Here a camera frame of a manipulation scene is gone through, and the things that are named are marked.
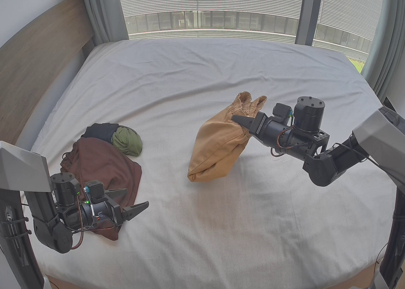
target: green grass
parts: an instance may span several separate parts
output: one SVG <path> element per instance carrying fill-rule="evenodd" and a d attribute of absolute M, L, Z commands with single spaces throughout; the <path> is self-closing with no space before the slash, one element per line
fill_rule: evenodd
<path fill-rule="evenodd" d="M 365 62 L 358 61 L 357 59 L 349 59 L 349 61 L 351 61 L 354 67 L 358 70 L 358 72 L 361 73 L 361 70 L 363 69 Z"/>

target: bed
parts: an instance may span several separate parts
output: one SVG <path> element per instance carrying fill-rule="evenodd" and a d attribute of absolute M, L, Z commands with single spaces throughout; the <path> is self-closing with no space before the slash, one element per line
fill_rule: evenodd
<path fill-rule="evenodd" d="M 241 91 L 294 107 L 322 99 L 329 144 L 381 103 L 341 53 L 247 39 L 153 39 L 94 48 L 32 148 L 50 174 L 87 126 L 135 129 L 136 203 L 117 241 L 85 233 L 61 255 L 30 236 L 45 274 L 83 288 L 325 288 L 372 265 L 388 240 L 396 188 L 369 162 L 325 188 L 302 162 L 251 139 L 225 178 L 187 179 L 196 133 Z M 30 216 L 29 209 L 24 212 Z M 30 220 L 27 228 L 32 229 Z"/>

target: headboard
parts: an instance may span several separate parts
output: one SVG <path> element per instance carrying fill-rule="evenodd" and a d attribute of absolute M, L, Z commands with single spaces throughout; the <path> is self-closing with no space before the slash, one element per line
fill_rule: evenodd
<path fill-rule="evenodd" d="M 83 0 L 64 0 L 0 48 L 0 140 L 15 144 L 35 105 L 94 32 Z"/>

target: wooden headboard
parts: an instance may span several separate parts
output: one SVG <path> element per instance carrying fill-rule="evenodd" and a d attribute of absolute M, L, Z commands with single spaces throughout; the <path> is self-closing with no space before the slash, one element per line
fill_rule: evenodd
<path fill-rule="evenodd" d="M 64 0 L 0 48 L 0 140 L 15 144 L 45 91 L 93 37 L 83 0 Z"/>

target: folded clothing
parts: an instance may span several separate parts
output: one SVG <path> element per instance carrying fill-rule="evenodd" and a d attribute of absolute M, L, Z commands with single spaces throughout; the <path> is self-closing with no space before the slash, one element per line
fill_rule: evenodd
<path fill-rule="evenodd" d="M 113 144 L 125 155 L 139 156 L 142 140 L 132 128 L 111 123 L 94 123 L 86 128 L 84 138 L 94 137 Z"/>
<path fill-rule="evenodd" d="M 249 130 L 231 120 L 232 115 L 256 117 L 267 97 L 251 102 L 249 92 L 238 94 L 234 102 L 206 121 L 199 129 L 190 159 L 190 181 L 206 182 L 226 176 L 249 141 Z"/>
<path fill-rule="evenodd" d="M 128 189 L 125 196 L 114 199 L 121 207 L 133 205 L 142 175 L 140 165 L 120 153 L 113 145 L 98 138 L 80 138 L 66 153 L 61 164 L 61 172 L 73 173 L 79 181 L 81 191 L 88 181 L 99 180 L 105 190 Z M 108 228 L 110 222 L 100 224 Z M 110 230 L 94 231 L 110 240 L 118 239 L 118 227 Z"/>

